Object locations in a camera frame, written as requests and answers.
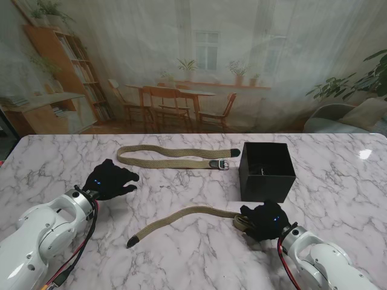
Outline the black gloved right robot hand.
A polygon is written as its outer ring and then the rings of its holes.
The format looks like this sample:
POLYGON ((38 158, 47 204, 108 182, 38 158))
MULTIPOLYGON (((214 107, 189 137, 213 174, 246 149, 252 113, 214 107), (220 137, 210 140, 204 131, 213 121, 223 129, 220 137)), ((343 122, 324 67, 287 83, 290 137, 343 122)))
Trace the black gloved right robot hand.
POLYGON ((252 225, 244 231, 245 234, 257 242, 278 239, 291 227, 285 211, 270 200, 253 210, 243 205, 240 212, 252 225))

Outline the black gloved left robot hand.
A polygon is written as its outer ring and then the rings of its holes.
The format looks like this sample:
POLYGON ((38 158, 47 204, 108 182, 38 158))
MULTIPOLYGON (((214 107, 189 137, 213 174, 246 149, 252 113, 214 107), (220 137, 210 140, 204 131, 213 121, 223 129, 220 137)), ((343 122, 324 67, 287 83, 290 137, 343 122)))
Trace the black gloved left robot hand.
POLYGON ((94 168, 82 190, 97 192, 96 199, 106 201, 133 192, 137 186, 127 183, 138 182, 139 179, 138 174, 115 165, 111 159, 106 159, 94 168))

